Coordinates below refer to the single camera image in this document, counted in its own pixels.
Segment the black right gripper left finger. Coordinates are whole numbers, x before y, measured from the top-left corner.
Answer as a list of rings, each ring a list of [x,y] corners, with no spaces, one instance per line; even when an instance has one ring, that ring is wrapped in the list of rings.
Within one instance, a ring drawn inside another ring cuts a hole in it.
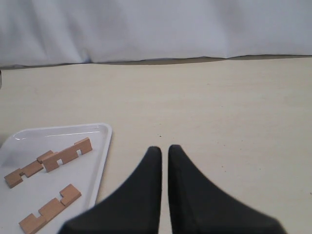
[[[162,194],[162,153],[146,154],[124,183],[105,200],[66,221],[61,234],[157,234]]]

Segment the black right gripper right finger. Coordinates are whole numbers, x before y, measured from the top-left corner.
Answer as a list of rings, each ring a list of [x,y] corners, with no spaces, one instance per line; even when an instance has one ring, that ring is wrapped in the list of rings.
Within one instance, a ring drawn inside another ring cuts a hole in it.
[[[168,199],[175,234],[284,234],[280,222],[213,184],[180,145],[168,150]]]

